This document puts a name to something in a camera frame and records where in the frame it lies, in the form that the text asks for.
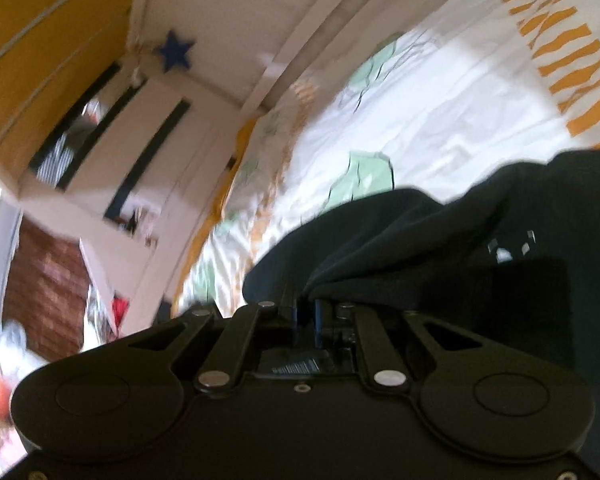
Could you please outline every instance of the orange wall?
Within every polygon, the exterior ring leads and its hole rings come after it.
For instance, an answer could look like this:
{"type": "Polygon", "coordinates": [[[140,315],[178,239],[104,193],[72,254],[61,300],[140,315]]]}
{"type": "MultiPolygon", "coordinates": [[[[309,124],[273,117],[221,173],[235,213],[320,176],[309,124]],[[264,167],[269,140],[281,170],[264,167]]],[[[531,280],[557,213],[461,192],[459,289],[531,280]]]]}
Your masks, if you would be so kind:
{"type": "Polygon", "coordinates": [[[12,177],[124,54],[130,6],[131,0],[0,0],[0,164],[12,177]]]}

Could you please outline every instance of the blue star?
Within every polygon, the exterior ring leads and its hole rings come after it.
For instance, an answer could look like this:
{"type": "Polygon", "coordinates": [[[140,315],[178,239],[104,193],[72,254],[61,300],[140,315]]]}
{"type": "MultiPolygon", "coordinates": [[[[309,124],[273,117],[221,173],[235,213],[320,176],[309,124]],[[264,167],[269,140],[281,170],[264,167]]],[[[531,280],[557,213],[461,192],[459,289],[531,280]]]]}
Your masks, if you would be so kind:
{"type": "Polygon", "coordinates": [[[176,33],[170,30],[167,34],[167,41],[158,49],[158,52],[164,58],[164,73],[167,73],[176,65],[190,70],[191,63],[187,59],[187,52],[195,43],[195,41],[181,43],[176,33]]]}

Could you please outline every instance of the circular cover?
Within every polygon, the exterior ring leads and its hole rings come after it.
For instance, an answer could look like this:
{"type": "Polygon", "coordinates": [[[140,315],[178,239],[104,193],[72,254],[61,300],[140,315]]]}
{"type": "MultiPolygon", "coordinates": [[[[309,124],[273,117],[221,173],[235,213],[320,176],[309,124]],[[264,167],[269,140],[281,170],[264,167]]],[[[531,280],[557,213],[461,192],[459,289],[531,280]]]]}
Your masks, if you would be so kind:
{"type": "Polygon", "coordinates": [[[420,391],[423,414],[486,459],[531,461],[576,449],[593,419],[589,389],[572,372],[528,357],[505,367],[461,358],[439,365],[420,391]]]}
{"type": "Polygon", "coordinates": [[[21,436],[48,454],[98,462],[138,452],[165,433],[184,403],[180,381],[160,352],[120,350],[80,354],[27,376],[11,399],[21,436]]]}

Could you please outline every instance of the dark green fabric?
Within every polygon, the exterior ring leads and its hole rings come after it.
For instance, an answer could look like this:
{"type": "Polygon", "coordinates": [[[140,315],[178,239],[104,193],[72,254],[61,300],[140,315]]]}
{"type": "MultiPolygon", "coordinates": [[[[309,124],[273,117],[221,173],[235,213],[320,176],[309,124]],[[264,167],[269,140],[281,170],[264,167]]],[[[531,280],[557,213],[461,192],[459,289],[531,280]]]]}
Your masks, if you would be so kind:
{"type": "Polygon", "coordinates": [[[600,471],[600,152],[506,166],[446,205],[397,189],[337,207],[273,248],[243,295],[419,310],[574,368],[596,397],[582,455],[600,471]]]}

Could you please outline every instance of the silver screw head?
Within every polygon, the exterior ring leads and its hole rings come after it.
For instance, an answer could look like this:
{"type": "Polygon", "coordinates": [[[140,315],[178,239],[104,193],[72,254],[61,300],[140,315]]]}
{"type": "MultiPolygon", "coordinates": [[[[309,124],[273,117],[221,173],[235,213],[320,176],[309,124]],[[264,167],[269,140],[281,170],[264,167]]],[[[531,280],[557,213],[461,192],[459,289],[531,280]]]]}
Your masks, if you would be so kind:
{"type": "Polygon", "coordinates": [[[311,391],[311,386],[306,383],[296,384],[296,386],[294,386],[294,391],[299,394],[308,394],[311,391]]]}
{"type": "Polygon", "coordinates": [[[229,377],[229,374],[220,370],[209,370],[208,372],[201,373],[198,376],[198,380],[200,381],[200,384],[207,388],[220,388],[221,386],[228,384],[231,377],[229,377]]]}
{"type": "Polygon", "coordinates": [[[398,370],[381,370],[374,375],[374,381],[381,386],[395,388],[407,381],[407,376],[398,370]]]}

